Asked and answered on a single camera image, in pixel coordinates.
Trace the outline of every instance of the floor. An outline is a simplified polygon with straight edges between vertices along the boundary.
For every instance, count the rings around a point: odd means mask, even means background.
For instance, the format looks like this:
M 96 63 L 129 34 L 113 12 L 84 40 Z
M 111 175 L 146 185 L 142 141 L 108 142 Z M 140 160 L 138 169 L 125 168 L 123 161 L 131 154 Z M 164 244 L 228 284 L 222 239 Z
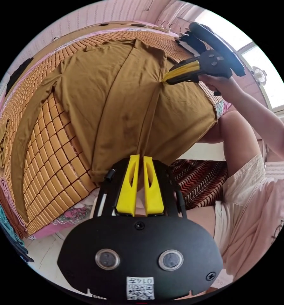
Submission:
M 34 263 L 29 263 L 29 266 L 51 282 L 68 290 L 85 295 L 72 288 L 67 283 L 57 266 L 57 258 L 62 242 L 63 241 L 58 236 L 54 237 L 52 235 L 33 241 L 24 240 L 25 246 L 29 251 L 28 255 L 34 260 Z

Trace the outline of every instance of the bamboo mat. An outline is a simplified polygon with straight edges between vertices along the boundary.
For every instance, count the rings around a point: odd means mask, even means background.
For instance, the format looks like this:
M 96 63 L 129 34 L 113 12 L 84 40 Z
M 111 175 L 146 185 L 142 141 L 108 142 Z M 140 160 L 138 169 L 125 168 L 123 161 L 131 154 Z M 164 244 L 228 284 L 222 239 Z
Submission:
M 149 31 L 99 34 L 79 40 L 49 56 L 35 67 L 16 89 L 0 119 L 0 125 L 7 119 L 10 120 L 4 148 L 5 167 L 0 170 L 0 177 L 7 181 L 13 200 L 10 177 L 12 144 L 22 113 L 42 80 L 63 59 L 72 56 L 78 50 L 83 50 L 88 45 L 100 45 L 111 39 L 135 38 L 139 38 L 150 46 L 163 49 L 167 56 L 176 62 L 192 57 L 189 52 L 175 43 L 173 37 L 164 34 Z M 211 93 L 207 93 L 206 90 L 204 92 L 213 104 L 217 103 L 217 100 L 211 98 Z M 27 150 L 24 171 L 24 200 L 29 218 L 29 222 L 26 223 L 29 235 L 59 217 L 95 188 L 68 114 L 52 94 L 44 103 L 35 124 Z

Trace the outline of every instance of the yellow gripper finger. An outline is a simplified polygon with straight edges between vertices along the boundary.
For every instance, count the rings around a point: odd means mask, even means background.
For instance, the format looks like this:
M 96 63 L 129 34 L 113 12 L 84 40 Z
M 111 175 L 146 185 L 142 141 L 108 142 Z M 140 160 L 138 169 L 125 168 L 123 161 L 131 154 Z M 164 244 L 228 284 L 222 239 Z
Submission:
M 164 83 L 167 80 L 169 80 L 171 78 L 174 78 L 174 77 L 177 77 L 179 75 L 186 74 L 186 73 L 189 73 L 189 72 L 195 72 L 195 71 L 199 71 L 199 70 L 200 70 L 199 61 L 195 60 L 191 63 L 185 64 L 184 66 L 181 66 L 179 68 L 176 68 L 172 71 L 167 72 L 164 75 L 161 82 Z
M 143 166 L 146 216 L 162 214 L 164 211 L 164 205 L 152 158 L 144 157 Z
M 130 156 L 116 210 L 135 216 L 140 155 Z

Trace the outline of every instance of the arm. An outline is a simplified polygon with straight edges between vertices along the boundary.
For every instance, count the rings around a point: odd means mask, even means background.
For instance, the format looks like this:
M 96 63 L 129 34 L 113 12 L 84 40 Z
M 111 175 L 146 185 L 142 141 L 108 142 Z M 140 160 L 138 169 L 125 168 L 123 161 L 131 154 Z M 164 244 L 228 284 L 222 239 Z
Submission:
M 271 150 L 284 160 L 283 122 L 273 112 L 244 92 L 232 104 Z
M 233 104 L 270 149 L 284 160 L 284 124 L 274 113 L 246 94 L 233 78 L 202 75 L 199 79 L 210 90 L 219 90 L 225 101 Z

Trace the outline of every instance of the window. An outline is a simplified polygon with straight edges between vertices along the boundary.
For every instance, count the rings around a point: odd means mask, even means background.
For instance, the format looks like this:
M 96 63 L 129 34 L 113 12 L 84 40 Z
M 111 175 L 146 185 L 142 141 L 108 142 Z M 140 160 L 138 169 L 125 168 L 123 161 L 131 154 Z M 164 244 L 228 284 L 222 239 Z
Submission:
M 249 66 L 259 67 L 266 72 L 266 84 L 263 87 L 271 107 L 274 109 L 284 105 L 284 83 L 265 53 L 259 47 L 255 46 L 242 56 Z
M 207 25 L 229 43 L 251 70 L 255 66 L 266 72 L 266 83 L 261 86 L 268 97 L 267 103 L 275 112 L 283 110 L 284 83 L 269 58 L 252 39 L 231 22 L 208 10 L 203 11 L 195 21 Z

